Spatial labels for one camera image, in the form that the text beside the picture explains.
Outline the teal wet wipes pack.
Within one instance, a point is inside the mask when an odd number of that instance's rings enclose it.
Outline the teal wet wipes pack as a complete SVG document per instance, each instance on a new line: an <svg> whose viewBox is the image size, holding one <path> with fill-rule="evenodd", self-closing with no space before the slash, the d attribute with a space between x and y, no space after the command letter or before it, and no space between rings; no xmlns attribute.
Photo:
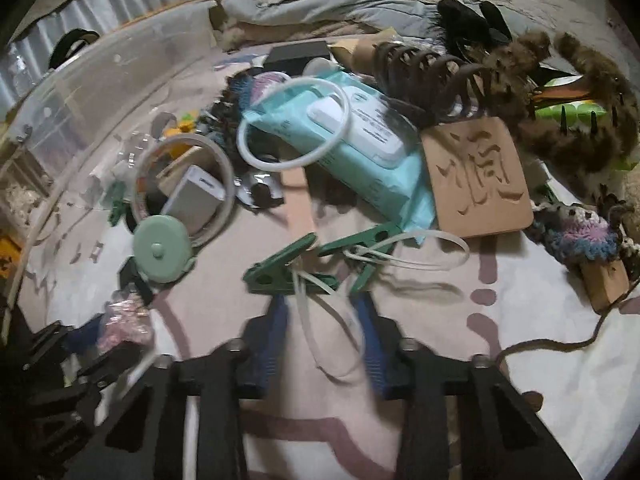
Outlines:
<svg viewBox="0 0 640 480"><path fill-rule="evenodd" d="M436 220L416 127L341 70L269 87L242 111L236 146L260 170L320 165L406 232Z"/></svg>

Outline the multicolour crochet piece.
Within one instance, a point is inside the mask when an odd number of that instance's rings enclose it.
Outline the multicolour crochet piece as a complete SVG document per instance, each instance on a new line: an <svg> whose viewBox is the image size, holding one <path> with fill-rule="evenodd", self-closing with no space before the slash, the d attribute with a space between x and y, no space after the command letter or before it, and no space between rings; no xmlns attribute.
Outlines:
<svg viewBox="0 0 640 480"><path fill-rule="evenodd" d="M566 266L605 263L620 256L617 232L596 212L578 204L535 205L534 220L525 234Z"/></svg>

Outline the pink bead bag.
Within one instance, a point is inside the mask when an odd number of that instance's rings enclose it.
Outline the pink bead bag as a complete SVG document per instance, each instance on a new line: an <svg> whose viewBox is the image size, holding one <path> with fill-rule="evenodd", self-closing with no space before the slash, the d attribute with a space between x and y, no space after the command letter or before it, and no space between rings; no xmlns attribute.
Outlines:
<svg viewBox="0 0 640 480"><path fill-rule="evenodd" d="M132 286L115 292L100 319L96 342L99 352L106 353L122 342L133 342L149 349L154 339L151 313L140 292Z"/></svg>

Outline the black small box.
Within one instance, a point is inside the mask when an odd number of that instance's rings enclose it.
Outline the black small box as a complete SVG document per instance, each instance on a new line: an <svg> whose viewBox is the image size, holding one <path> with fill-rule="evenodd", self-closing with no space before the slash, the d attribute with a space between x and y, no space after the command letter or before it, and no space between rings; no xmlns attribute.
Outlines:
<svg viewBox="0 0 640 480"><path fill-rule="evenodd" d="M288 42L273 47L262 63L262 68L265 72L299 76L314 58L330 58L329 46L324 40Z"/></svg>

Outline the wooden carved character block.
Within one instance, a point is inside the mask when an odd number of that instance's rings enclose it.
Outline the wooden carved character block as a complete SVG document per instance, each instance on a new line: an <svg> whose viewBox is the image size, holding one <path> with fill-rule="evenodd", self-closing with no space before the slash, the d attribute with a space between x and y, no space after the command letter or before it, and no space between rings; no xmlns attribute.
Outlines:
<svg viewBox="0 0 640 480"><path fill-rule="evenodd" d="M439 229L461 238L528 228L533 208L506 124L481 117L421 132Z"/></svg>

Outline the grey quilted blanket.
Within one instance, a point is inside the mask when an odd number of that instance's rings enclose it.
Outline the grey quilted blanket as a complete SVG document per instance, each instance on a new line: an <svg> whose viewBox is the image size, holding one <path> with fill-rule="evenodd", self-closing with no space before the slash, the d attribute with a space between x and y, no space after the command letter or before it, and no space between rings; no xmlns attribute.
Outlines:
<svg viewBox="0 0 640 480"><path fill-rule="evenodd" d="M302 26L352 22L376 29L393 27L401 36L426 38L438 21L437 6L418 0L222 0L229 18L259 26Z"/></svg>

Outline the grey curtain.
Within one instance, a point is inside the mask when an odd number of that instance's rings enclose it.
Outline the grey curtain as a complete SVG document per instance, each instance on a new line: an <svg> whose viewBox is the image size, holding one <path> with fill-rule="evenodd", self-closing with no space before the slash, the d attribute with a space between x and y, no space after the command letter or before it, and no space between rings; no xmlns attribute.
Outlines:
<svg viewBox="0 0 640 480"><path fill-rule="evenodd" d="M32 90L49 69L61 38L74 29L103 36L119 26L180 0L68 0L29 25L1 49L1 113Z"/></svg>

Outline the white translucent cable tie loop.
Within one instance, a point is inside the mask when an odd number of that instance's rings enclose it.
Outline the white translucent cable tie loop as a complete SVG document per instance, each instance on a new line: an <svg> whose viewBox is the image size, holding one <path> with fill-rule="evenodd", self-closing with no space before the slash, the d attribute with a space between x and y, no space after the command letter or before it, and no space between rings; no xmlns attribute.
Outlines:
<svg viewBox="0 0 640 480"><path fill-rule="evenodd" d="M462 264L465 264L469 258L471 249L469 244L462 240L457 235L439 231L439 230L414 230L410 232L402 232L396 236L397 243L404 242L405 240L416 240L422 242L426 238L434 238L435 240L443 240L457 246L460 249L461 254L455 256L452 259L443 262L427 262L421 260L408 260L394 256L386 256L381 266L391 266L392 268L412 269L420 270L424 272L444 272L457 269ZM313 278L309 273L304 271L295 271L293 274L294 283L294 296L296 301L296 307L300 322L302 323L303 334L306 340L307 347L314 359L314 365L322 371L326 377L337 382L344 382L349 376L360 367L360 363L364 358L364 329L362 323L359 321L356 315L355 308L350 305L349 300L335 290L329 289L328 286L322 285L316 278ZM337 322L341 324L344 332L348 336L352 346L357 351L357 357L346 370L334 370L326 357L322 353L322 349L316 337L314 336L314 329L312 328L308 297L311 295L310 286L317 286L322 292L325 292L329 296L328 307L330 313L337 319Z"/></svg>

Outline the yellow small toy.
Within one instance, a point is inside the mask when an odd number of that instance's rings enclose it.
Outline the yellow small toy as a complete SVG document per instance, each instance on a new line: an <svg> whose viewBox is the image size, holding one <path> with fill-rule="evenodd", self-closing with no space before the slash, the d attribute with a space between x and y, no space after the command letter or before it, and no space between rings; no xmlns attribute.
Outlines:
<svg viewBox="0 0 640 480"><path fill-rule="evenodd" d="M187 133L194 133L196 130L196 117L191 113L183 114L175 118L171 116L166 126L162 130L162 140L171 139L175 136L183 136ZM177 143L168 148L167 153L172 159L177 159L189 151L191 144Z"/></svg>

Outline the white charger cube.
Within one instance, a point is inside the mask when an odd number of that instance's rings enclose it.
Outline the white charger cube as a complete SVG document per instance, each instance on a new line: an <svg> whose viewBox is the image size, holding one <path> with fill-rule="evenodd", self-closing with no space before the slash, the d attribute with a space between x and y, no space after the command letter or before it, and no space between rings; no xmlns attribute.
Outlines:
<svg viewBox="0 0 640 480"><path fill-rule="evenodd" d="M160 213L179 220L193 236L203 229L226 198L221 182L200 166L186 170Z"/></svg>

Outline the green plastic clothes peg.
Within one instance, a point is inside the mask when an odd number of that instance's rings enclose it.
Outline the green plastic clothes peg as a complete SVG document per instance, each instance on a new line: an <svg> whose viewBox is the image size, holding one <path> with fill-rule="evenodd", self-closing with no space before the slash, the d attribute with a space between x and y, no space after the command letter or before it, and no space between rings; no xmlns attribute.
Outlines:
<svg viewBox="0 0 640 480"><path fill-rule="evenodd" d="M340 286L332 274L319 272L319 257L316 233L308 233L285 246L261 262L253 264L245 271L242 280L250 294L291 296L294 294L293 274L304 271L331 290Z"/></svg>

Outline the black cap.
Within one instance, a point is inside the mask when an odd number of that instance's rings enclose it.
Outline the black cap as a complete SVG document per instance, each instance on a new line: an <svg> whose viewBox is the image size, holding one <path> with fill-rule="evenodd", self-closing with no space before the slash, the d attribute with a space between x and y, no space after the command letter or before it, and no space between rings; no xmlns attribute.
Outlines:
<svg viewBox="0 0 640 480"><path fill-rule="evenodd" d="M75 28L66 32L66 34L58 40L58 43L50 55L50 70L55 70L60 67L84 47L94 44L99 38L100 34L94 30Z"/></svg>

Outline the wooden flat stick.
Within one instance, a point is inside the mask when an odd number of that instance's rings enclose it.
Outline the wooden flat stick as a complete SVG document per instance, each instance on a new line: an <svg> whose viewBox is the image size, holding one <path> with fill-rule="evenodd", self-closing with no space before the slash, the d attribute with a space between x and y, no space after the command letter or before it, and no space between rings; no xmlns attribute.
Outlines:
<svg viewBox="0 0 640 480"><path fill-rule="evenodd" d="M316 234L314 207L305 170L303 168L285 170L281 174L281 181L290 239L295 242L308 234Z"/></svg>

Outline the clear plastic storage bin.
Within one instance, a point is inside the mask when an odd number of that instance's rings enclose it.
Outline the clear plastic storage bin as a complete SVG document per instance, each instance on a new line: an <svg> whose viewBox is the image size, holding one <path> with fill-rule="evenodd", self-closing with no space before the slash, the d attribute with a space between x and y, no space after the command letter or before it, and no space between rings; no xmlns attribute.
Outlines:
<svg viewBox="0 0 640 480"><path fill-rule="evenodd" d="M111 32L18 110L1 141L1 225L22 251L2 255L1 290L32 328L88 318L116 287L131 237L108 221L106 191L157 113L200 104L214 6L179 4Z"/></svg>

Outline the black fluffy item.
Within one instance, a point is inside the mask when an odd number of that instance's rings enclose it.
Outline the black fluffy item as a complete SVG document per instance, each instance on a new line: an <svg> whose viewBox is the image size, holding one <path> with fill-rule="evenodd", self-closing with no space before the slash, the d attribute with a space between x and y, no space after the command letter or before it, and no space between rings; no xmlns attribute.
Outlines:
<svg viewBox="0 0 640 480"><path fill-rule="evenodd" d="M489 1L480 2L480 14L458 0L436 4L438 26L444 31L446 48L460 54L466 46L479 44L487 51L504 46L512 35L502 13Z"/></svg>

